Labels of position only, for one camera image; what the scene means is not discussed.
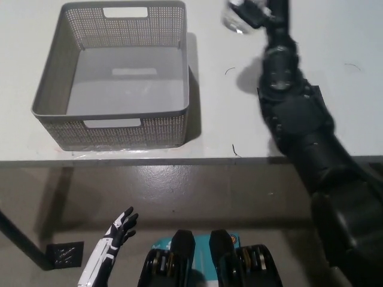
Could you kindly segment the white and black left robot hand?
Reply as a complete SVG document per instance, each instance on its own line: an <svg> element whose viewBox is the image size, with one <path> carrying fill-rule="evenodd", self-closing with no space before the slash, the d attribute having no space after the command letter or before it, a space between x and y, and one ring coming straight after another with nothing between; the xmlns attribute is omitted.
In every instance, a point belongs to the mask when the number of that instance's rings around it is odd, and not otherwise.
<svg viewBox="0 0 383 287"><path fill-rule="evenodd" d="M98 241L77 286L108 286L108 280L120 248L136 233L133 228L137 219L138 214L133 214L133 207L118 216Z"/></svg>

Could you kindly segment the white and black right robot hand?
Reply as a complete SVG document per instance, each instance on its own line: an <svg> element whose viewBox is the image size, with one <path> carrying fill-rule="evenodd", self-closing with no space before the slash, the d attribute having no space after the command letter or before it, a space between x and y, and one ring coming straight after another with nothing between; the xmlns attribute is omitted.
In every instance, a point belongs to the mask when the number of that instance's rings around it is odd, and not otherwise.
<svg viewBox="0 0 383 287"><path fill-rule="evenodd" d="M246 24L254 29L266 27L268 29L289 30L289 1L229 1L229 7Z"/></svg>

